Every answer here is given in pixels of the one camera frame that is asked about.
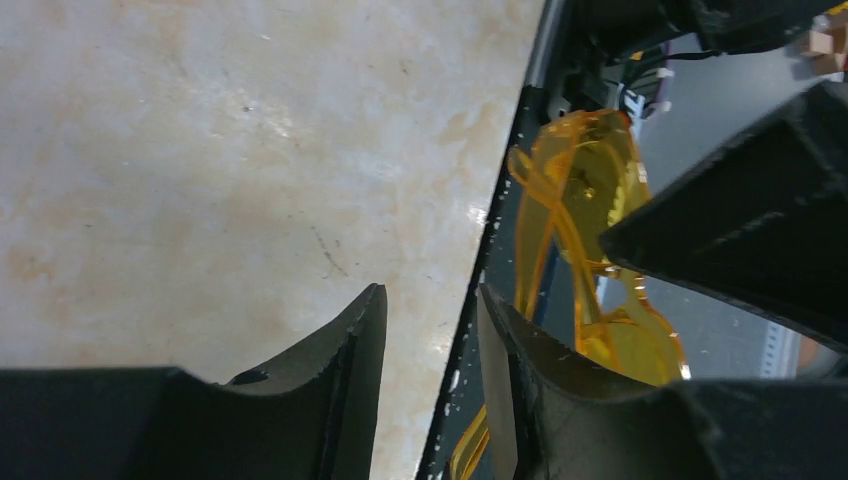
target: scratch mark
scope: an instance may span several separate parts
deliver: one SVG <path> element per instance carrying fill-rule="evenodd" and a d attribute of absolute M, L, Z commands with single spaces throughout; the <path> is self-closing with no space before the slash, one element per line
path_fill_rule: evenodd
<path fill-rule="evenodd" d="M 329 261 L 329 262 L 330 262 L 330 265 L 332 265 L 332 266 L 333 266 L 333 268 L 335 268 L 336 270 L 338 270 L 338 271 L 339 271 L 339 273 L 341 273 L 341 274 L 342 274 L 342 275 L 344 275 L 345 277 L 349 277 L 350 275 L 348 275 L 348 274 L 347 274 L 347 272 L 345 272 L 345 271 L 344 271 L 344 269 L 343 269 L 342 267 L 340 267 L 338 263 L 336 263 L 336 261 L 333 259 L 333 255 L 331 255 L 331 254 L 330 254 L 330 251 L 329 251 L 329 250 L 327 250 L 327 244 L 326 244 L 326 243 L 324 243 L 324 239 L 323 239 L 323 238 L 321 238 L 321 235 L 318 233 L 318 230 L 316 230 L 314 226 L 313 226 L 313 227 L 309 227 L 309 228 L 311 228 L 311 229 L 312 229 L 312 233 L 314 233 L 314 234 L 315 234 L 315 238 L 317 238 L 317 239 L 318 239 L 318 245 L 321 245 L 321 250 L 323 250 L 323 251 L 324 251 L 324 257 L 326 257 L 326 258 L 327 258 L 327 261 Z"/>

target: wire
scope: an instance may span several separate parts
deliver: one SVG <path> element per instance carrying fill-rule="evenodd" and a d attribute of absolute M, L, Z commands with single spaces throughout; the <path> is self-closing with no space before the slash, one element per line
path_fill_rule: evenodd
<path fill-rule="evenodd" d="M 669 60 L 704 60 L 706 58 L 717 57 L 719 55 L 721 55 L 721 52 L 719 51 L 708 50 L 706 52 L 675 53 L 674 55 L 665 55 L 655 60 L 639 62 L 633 68 L 630 75 L 621 81 L 621 91 L 618 93 L 618 109 L 627 113 L 627 109 L 624 106 L 624 100 L 627 98 L 627 91 L 630 90 L 630 87 L 634 82 L 642 78 L 642 76 L 651 69 L 657 68 Z"/>

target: translucent orange object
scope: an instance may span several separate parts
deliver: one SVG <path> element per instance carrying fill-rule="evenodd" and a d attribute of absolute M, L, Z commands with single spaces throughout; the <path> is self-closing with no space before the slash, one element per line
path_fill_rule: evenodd
<path fill-rule="evenodd" d="M 601 232 L 650 199 L 645 169 L 620 112 L 575 112 L 543 127 L 531 155 L 507 165 L 524 187 L 516 221 L 516 308 L 532 318 L 553 240 L 571 263 L 577 351 L 652 385 L 688 378 L 677 334 L 648 303 L 643 278 L 613 265 Z M 627 300 L 603 313 L 595 277 L 617 279 Z"/>

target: beige surface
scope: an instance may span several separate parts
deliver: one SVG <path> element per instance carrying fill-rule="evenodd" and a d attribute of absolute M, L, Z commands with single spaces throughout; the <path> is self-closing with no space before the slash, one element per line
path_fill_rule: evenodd
<path fill-rule="evenodd" d="M 541 0 L 0 4 L 0 363 L 226 381 L 389 293 L 411 478 Z"/>

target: black object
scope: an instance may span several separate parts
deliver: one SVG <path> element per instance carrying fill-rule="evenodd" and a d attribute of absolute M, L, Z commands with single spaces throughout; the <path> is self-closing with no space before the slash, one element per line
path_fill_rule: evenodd
<path fill-rule="evenodd" d="M 734 54 L 774 50 L 809 29 L 840 0 L 589 0 L 584 20 L 610 58 L 623 59 L 687 33 L 705 51 Z"/>
<path fill-rule="evenodd" d="M 176 367 L 2 371 L 0 478 L 366 479 L 385 337 L 371 285 L 227 385 Z"/>
<path fill-rule="evenodd" d="M 620 265 L 848 352 L 848 85 L 820 83 L 601 236 Z"/>
<path fill-rule="evenodd" d="M 489 448 L 515 459 L 502 462 L 496 480 L 817 479 L 848 468 L 839 440 L 848 383 L 655 388 L 563 346 L 489 287 L 478 296 L 489 422 L 513 426 L 489 431 Z M 482 341 L 486 330 L 492 335 Z M 499 390 L 511 402 L 490 397 Z"/>

